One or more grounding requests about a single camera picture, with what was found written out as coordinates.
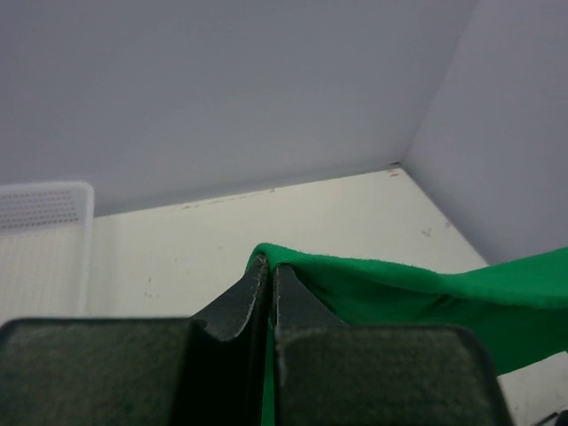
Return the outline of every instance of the wall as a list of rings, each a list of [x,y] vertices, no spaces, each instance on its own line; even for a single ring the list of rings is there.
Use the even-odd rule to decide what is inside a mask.
[[[476,1],[0,4],[0,184],[97,213],[400,160]]]
[[[568,245],[568,2],[482,0],[404,165],[489,261]]]

